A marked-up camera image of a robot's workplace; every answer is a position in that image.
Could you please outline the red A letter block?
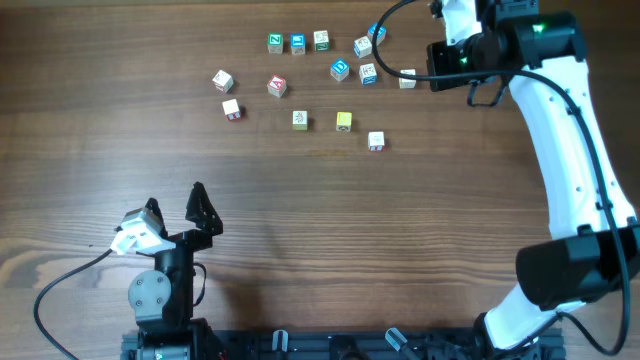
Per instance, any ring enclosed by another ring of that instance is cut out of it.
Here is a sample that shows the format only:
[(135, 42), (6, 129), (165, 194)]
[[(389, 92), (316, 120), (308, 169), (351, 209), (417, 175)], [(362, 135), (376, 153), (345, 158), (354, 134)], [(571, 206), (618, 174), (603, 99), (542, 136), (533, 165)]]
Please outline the red A letter block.
[(267, 83), (268, 92), (278, 98), (281, 98), (287, 90), (287, 82), (284, 78), (273, 75)]

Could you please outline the blue D letter block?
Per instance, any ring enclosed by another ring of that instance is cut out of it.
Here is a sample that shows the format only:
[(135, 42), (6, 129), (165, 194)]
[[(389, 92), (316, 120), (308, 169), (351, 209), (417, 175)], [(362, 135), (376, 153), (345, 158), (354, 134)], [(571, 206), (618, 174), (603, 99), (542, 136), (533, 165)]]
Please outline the blue D letter block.
[(346, 79), (350, 72), (350, 66), (343, 59), (336, 60), (330, 67), (331, 76), (338, 82)]

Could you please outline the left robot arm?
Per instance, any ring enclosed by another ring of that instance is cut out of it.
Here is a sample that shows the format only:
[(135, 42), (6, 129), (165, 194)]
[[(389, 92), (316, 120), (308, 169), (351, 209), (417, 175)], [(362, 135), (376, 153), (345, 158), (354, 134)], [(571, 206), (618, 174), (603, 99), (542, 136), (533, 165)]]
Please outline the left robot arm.
[(205, 294), (194, 294), (195, 269), (204, 267), (194, 261), (194, 254), (210, 248), (213, 238), (223, 233), (223, 223), (200, 182), (193, 184), (185, 219), (195, 227), (171, 236), (162, 228), (161, 238), (170, 247), (152, 253), (154, 268), (136, 276), (129, 287), (138, 331), (122, 337), (122, 360), (228, 357), (208, 322), (193, 317)]

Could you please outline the white blue picture block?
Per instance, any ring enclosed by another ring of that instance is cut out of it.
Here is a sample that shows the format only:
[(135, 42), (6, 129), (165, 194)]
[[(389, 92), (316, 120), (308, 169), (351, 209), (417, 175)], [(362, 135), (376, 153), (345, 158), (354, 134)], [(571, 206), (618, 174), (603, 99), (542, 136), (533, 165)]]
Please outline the white blue picture block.
[(363, 85), (374, 84), (377, 81), (377, 71), (373, 63), (363, 64), (359, 68), (359, 77)]

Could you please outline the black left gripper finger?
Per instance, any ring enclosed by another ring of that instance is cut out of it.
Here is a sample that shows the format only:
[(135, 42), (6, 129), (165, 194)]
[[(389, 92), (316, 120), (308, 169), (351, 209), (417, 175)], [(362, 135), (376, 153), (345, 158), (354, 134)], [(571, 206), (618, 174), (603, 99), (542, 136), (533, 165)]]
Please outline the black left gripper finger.
[(161, 209), (159, 207), (159, 203), (158, 201), (153, 198), (150, 197), (146, 204), (145, 207), (155, 216), (155, 218), (157, 219), (157, 223), (160, 225), (160, 229), (158, 230), (158, 234), (160, 235), (161, 238), (167, 238), (168, 237), (168, 233), (165, 227), (165, 223), (164, 223), (164, 218), (161, 212)]
[(223, 233), (223, 222), (213, 207), (204, 185), (195, 182), (186, 205), (185, 219), (210, 235)]

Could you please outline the white tilted block far left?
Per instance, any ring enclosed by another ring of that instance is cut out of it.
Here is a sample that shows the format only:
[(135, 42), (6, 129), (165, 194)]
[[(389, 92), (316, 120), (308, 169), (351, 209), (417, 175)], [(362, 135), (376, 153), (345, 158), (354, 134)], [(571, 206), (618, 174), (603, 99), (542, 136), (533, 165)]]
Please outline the white tilted block far left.
[(224, 70), (219, 70), (212, 78), (212, 82), (215, 88), (223, 93), (227, 93), (234, 85), (233, 77)]

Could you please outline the blue letter block top row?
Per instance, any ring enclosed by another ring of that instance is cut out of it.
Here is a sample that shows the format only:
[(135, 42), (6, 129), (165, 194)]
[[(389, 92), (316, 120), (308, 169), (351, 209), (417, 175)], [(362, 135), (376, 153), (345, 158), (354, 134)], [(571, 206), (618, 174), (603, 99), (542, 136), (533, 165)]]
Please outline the blue letter block top row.
[(290, 49), (292, 55), (304, 55), (306, 53), (306, 36), (302, 33), (294, 33), (290, 36)]

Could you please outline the ladybug picture block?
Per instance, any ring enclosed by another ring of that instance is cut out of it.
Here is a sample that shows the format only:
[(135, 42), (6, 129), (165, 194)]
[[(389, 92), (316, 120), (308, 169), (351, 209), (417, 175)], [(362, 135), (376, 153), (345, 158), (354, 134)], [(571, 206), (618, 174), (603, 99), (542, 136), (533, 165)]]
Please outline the ladybug picture block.
[(302, 110), (293, 111), (292, 127), (294, 130), (306, 131), (308, 129), (308, 112)]

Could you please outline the white red lower-left block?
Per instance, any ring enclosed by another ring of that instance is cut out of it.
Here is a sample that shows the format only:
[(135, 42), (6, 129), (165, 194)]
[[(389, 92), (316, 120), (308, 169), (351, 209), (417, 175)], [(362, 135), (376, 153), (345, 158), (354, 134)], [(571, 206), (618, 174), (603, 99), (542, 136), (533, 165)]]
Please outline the white red lower-left block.
[(222, 103), (223, 111), (229, 121), (238, 120), (242, 117), (241, 108), (236, 99), (230, 99)]

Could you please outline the green Z letter block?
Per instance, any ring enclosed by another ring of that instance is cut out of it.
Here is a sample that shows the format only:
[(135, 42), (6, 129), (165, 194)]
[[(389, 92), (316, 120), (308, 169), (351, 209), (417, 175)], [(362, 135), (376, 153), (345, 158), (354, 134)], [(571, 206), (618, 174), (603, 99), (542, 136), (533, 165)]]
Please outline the green Z letter block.
[(282, 54), (284, 49), (284, 37), (282, 33), (270, 32), (267, 39), (268, 52), (270, 54)]

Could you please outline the white blue tilted block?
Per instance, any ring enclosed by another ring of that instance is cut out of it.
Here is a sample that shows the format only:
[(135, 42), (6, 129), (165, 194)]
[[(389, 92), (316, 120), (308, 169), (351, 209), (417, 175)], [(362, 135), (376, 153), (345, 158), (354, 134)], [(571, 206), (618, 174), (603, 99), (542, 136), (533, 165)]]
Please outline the white blue tilted block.
[(363, 36), (354, 41), (354, 53), (361, 59), (372, 53), (372, 43), (367, 36)]

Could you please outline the white yellow picture block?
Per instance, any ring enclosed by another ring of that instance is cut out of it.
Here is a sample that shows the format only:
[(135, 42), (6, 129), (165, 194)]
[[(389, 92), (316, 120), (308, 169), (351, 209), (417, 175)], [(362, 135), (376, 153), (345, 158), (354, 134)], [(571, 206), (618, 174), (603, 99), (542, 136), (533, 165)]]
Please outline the white yellow picture block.
[[(402, 69), (400, 71), (401, 74), (405, 74), (405, 75), (415, 75), (416, 74), (416, 70), (415, 69)], [(408, 78), (403, 78), (400, 77), (399, 78), (399, 88), (400, 89), (412, 89), (416, 86), (417, 81), (414, 79), (408, 79)]]

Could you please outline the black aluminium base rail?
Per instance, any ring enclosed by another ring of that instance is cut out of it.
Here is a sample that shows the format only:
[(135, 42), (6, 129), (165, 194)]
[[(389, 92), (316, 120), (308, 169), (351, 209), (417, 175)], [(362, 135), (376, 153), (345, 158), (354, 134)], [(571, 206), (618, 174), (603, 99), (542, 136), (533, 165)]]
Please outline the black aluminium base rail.
[[(470, 359), (471, 332), (468, 329), (436, 329), (407, 333), (408, 346), (419, 359)], [(378, 332), (293, 333), (286, 349), (277, 349), (272, 334), (216, 331), (200, 350), (186, 343), (148, 343), (130, 334), (122, 338), (122, 360), (137, 359), (230, 359), (230, 360), (340, 360), (403, 359), (405, 356)]]

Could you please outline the white red green block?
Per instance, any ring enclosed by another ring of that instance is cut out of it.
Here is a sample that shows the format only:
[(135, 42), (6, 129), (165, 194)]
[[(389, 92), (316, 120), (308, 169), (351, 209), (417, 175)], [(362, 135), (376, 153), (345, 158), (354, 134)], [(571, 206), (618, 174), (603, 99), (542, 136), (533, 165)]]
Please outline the white red green block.
[(380, 152), (385, 148), (385, 138), (383, 131), (368, 133), (368, 148), (372, 152)]

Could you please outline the white green picture block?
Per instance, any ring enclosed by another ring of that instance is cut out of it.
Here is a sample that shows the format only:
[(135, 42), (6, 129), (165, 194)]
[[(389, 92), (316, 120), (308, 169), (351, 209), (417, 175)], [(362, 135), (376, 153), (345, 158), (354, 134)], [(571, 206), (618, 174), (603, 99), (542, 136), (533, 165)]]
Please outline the white green picture block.
[(324, 52), (330, 49), (330, 39), (327, 30), (318, 30), (313, 33), (316, 52)]

